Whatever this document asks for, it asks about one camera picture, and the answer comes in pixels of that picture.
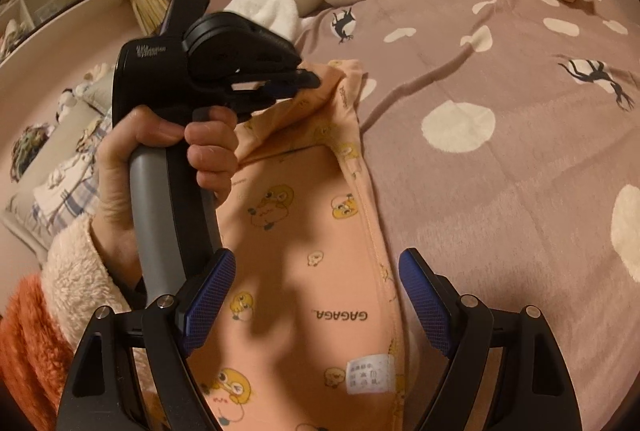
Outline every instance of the metal screw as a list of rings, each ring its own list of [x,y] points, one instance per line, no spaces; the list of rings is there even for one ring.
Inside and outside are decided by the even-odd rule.
[[[525,312],[529,317],[533,317],[534,319],[538,319],[542,315],[540,309],[533,305],[529,305]]]
[[[160,296],[158,298],[158,301],[156,301],[156,304],[160,307],[160,308],[169,308],[172,304],[174,304],[174,297],[172,295],[164,295],[164,296]]]
[[[476,308],[479,303],[478,298],[470,294],[463,295],[460,300],[462,301],[462,304],[467,308]]]
[[[111,309],[108,306],[101,306],[95,311],[96,319],[104,319],[111,313]]]

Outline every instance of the gripper handle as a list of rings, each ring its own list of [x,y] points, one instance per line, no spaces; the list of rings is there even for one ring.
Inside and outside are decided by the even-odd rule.
[[[156,111],[186,126],[202,110],[172,107]],[[196,182],[182,140],[168,148],[138,147],[129,162],[133,222],[145,281],[147,305],[178,290],[202,272],[222,247],[215,197]]]

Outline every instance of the finger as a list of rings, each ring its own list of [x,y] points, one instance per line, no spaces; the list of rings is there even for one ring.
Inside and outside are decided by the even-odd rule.
[[[191,122],[184,130],[184,139],[199,146],[220,146],[235,151],[238,137],[232,128],[220,120]]]
[[[232,173],[211,173],[208,171],[198,171],[196,180],[198,185],[213,192],[220,203],[224,202],[231,193]]]
[[[168,122],[146,106],[138,106],[118,122],[98,147],[98,165],[120,166],[140,144],[168,147],[184,137],[184,128]]]
[[[218,146],[190,146],[187,159],[198,171],[235,173],[238,169],[234,152]]]
[[[238,124],[238,116],[228,107],[211,106],[209,108],[209,120],[224,122],[231,129],[235,129]]]

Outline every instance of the hand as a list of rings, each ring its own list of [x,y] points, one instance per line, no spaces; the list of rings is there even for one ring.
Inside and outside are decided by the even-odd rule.
[[[238,167],[237,122],[233,111],[213,106],[209,121],[183,128],[139,106],[104,138],[96,156],[100,205],[91,233],[105,266],[117,279],[134,288],[142,277],[129,192],[129,158],[136,147],[168,147],[184,138],[190,144],[187,158],[198,170],[198,184],[212,191],[220,205],[231,192],[231,178]]]

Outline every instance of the wrist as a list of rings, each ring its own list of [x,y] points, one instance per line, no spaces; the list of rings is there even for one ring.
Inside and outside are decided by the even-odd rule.
[[[97,214],[91,221],[90,234],[95,250],[109,274],[133,290],[142,278],[133,230],[115,228]]]

